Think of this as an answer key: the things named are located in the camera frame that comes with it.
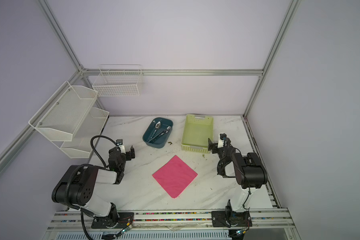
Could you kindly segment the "fork with teal handle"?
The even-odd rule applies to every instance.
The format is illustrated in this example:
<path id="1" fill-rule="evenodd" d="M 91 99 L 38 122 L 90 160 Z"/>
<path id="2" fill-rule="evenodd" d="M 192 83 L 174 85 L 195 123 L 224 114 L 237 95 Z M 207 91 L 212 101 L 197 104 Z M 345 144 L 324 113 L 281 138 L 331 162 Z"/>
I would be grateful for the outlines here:
<path id="1" fill-rule="evenodd" d="M 161 136 L 167 134 L 170 132 L 170 130 L 172 129 L 172 126 L 168 126 L 166 129 L 164 129 L 162 132 L 160 132 L 159 134 L 157 134 L 156 136 L 154 136 L 153 138 L 151 138 L 149 140 L 149 143 L 153 143 L 155 142 L 157 139 L 159 139 Z"/>

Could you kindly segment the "spoon with teal handle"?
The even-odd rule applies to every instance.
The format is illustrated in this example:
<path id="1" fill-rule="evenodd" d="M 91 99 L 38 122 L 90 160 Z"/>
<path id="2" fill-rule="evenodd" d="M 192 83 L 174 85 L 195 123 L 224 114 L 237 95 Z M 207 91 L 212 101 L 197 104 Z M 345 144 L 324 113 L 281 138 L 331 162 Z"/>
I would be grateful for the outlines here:
<path id="1" fill-rule="evenodd" d="M 153 138 L 155 136 L 156 132 L 161 128 L 161 124 L 162 124 L 161 121 L 158 121 L 155 124 L 155 130 L 153 131 L 151 138 Z"/>

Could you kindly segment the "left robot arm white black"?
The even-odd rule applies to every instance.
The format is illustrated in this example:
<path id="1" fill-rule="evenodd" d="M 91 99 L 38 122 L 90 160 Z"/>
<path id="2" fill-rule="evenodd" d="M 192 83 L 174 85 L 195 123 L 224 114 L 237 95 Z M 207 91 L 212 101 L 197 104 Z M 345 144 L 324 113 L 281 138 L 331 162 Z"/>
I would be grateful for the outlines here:
<path id="1" fill-rule="evenodd" d="M 132 226 L 133 213 L 119 213 L 114 203 L 95 194 L 96 185 L 119 185 L 124 177 L 126 163 L 135 156 L 135 149 L 125 150 L 123 140 L 112 140 L 108 163 L 72 165 L 52 192 L 52 201 L 79 210 L 83 216 L 93 218 L 93 229 L 124 229 Z"/>

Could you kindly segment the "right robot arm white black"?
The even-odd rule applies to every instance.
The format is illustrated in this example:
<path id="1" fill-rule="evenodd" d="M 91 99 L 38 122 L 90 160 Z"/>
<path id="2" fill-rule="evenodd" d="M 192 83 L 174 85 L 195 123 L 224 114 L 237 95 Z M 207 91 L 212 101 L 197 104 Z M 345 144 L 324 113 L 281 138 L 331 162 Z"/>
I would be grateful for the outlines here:
<path id="1" fill-rule="evenodd" d="M 217 143 L 208 139 L 208 150 L 219 156 L 217 174 L 235 179 L 240 186 L 240 194 L 228 200 L 223 211 L 211 213 L 213 227 L 249 229 L 252 226 L 249 202 L 256 190 L 268 183 L 266 168 L 256 153 L 242 155 L 225 133 L 220 134 Z"/>

